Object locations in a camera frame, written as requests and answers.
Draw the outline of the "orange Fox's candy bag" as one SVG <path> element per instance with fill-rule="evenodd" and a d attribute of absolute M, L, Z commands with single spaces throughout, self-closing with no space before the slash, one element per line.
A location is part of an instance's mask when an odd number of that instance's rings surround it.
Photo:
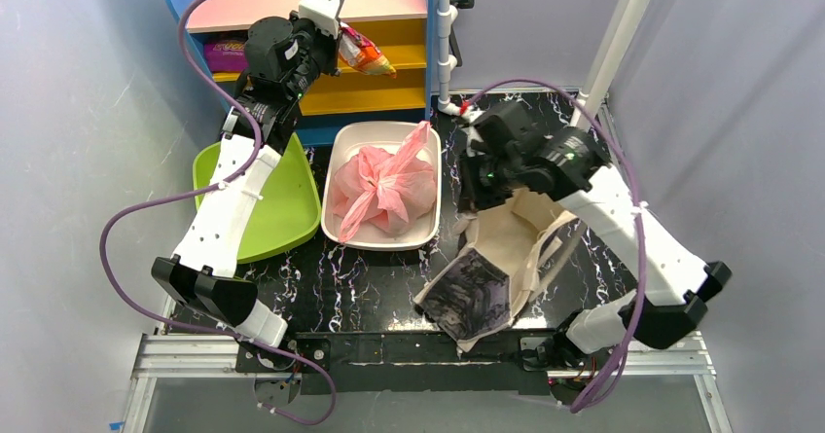
<path fill-rule="evenodd" d="M 338 54 L 349 68 L 359 73 L 390 78 L 397 76 L 396 69 L 381 49 L 364 34 L 345 23 L 341 24 Z"/>

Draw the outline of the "beige canvas tote bag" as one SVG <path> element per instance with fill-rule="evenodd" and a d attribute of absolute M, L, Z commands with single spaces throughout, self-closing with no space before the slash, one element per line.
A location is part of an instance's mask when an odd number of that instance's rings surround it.
<path fill-rule="evenodd" d="M 510 328 L 543 294 L 586 229 L 544 195 L 517 189 L 500 206 L 465 214 L 457 256 L 414 298 L 461 352 Z"/>

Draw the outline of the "pink plastic grocery bag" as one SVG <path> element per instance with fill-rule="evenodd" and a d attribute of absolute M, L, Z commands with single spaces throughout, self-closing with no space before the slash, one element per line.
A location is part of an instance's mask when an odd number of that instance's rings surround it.
<path fill-rule="evenodd" d="M 428 213 L 441 192 L 441 138 L 428 121 L 415 124 L 396 153 L 364 146 L 334 175 L 333 212 L 342 218 L 339 243 L 372 224 L 400 235 Z"/>

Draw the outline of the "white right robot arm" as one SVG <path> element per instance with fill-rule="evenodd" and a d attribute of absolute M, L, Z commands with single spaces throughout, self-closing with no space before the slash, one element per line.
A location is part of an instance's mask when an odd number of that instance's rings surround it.
<path fill-rule="evenodd" d="M 539 133 L 515 100 L 468 116 L 462 186 L 478 210 L 499 206 L 515 188 L 551 199 L 593 230 L 637 280 L 634 292 L 577 313 L 559 340 L 591 354 L 633 338 L 667 349 L 695 331 L 707 304 L 732 276 L 685 248 L 631 191 L 586 131 Z"/>

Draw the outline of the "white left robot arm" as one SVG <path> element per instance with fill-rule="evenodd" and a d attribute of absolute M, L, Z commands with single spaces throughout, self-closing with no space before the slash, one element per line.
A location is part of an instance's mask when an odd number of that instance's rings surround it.
<path fill-rule="evenodd" d="M 301 115 L 300 102 L 323 74 L 337 71 L 338 39 L 308 18 L 256 21 L 244 47 L 247 67 L 231 100 L 211 181 L 197 214 L 168 258 L 151 268 L 181 306 L 220 321 L 243 338 L 280 346 L 285 320 L 236 277 L 237 253 L 262 190 L 281 161 Z"/>

